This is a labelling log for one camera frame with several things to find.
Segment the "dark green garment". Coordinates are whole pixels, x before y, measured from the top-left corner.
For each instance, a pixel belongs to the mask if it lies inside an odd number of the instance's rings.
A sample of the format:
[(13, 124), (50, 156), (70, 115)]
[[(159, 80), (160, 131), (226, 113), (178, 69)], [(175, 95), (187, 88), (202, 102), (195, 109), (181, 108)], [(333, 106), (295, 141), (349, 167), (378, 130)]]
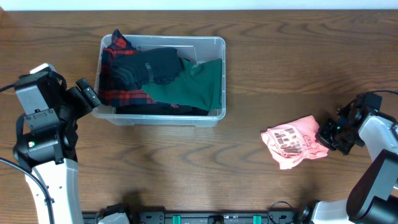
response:
[(187, 105), (212, 111), (222, 108), (223, 61), (218, 58), (195, 65), (183, 59), (183, 70), (169, 84), (148, 83), (142, 86), (153, 100)]

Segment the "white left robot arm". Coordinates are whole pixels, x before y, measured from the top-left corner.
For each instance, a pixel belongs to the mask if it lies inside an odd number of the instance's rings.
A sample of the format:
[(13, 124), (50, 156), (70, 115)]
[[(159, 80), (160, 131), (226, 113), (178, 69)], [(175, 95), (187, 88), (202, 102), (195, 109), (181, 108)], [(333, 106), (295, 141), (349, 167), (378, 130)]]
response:
[(69, 88), (54, 71), (23, 75), (14, 89), (24, 114), (13, 153), (27, 170), (39, 223), (83, 223), (76, 122), (100, 105), (97, 94), (86, 79)]

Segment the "red navy plaid shirt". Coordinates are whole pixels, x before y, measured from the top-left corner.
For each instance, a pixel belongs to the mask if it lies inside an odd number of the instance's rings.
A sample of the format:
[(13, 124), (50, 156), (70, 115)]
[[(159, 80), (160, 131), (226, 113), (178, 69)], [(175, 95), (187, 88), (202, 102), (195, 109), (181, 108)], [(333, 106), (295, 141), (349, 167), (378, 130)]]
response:
[(101, 70), (99, 73), (98, 96), (102, 104), (112, 107), (129, 105), (156, 104), (147, 93), (142, 90), (122, 90), (116, 87), (110, 77), (111, 64), (118, 58), (139, 53), (118, 29), (111, 36), (111, 44), (102, 48)]

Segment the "dark navy garment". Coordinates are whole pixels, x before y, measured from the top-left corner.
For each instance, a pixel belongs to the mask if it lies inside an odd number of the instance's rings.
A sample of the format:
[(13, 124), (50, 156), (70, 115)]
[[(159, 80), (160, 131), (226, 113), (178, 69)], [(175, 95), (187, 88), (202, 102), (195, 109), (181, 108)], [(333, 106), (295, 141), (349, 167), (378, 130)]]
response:
[(116, 59), (110, 66), (110, 80), (115, 90), (138, 90), (143, 85), (165, 85), (183, 71), (177, 49), (156, 48)]

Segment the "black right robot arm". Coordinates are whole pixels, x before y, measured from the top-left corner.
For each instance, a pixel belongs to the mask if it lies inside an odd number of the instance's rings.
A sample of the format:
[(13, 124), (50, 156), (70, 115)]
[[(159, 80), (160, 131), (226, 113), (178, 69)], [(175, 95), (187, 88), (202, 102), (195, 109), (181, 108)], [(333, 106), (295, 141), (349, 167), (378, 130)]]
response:
[(305, 207), (297, 223), (397, 224), (397, 121), (383, 113), (370, 114), (358, 131), (372, 164), (348, 198), (318, 201)]

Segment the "clear plastic storage bin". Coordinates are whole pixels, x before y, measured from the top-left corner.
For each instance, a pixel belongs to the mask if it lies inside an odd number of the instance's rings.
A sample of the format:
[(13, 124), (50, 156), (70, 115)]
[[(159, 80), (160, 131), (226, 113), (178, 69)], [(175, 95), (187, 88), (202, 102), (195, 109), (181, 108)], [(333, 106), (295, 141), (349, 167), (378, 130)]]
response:
[(207, 116), (172, 116), (145, 114), (117, 114), (116, 108), (100, 105), (91, 114), (99, 119), (105, 119), (117, 126), (144, 125), (174, 125), (214, 127), (226, 115), (226, 43), (221, 37), (194, 36), (164, 36), (164, 35), (125, 35), (133, 47), (146, 51), (160, 47), (177, 49), (179, 57), (195, 64), (221, 58), (223, 60), (221, 79), (221, 108), (210, 111)]

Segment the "black garment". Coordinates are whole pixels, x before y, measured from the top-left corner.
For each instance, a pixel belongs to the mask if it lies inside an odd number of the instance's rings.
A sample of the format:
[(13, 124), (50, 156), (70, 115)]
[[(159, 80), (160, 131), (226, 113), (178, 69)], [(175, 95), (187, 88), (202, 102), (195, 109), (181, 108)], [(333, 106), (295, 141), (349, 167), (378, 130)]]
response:
[(209, 111), (186, 105), (149, 104), (116, 108), (116, 114), (207, 116)]

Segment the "pink printed garment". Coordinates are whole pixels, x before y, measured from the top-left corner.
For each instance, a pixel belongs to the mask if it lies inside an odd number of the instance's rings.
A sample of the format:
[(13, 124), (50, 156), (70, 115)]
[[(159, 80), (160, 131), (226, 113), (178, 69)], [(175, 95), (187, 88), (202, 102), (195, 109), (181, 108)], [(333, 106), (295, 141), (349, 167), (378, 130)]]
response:
[(291, 169), (304, 159), (319, 159), (328, 155), (328, 148), (315, 137), (319, 124), (310, 115), (269, 128), (261, 133), (263, 143), (281, 170)]

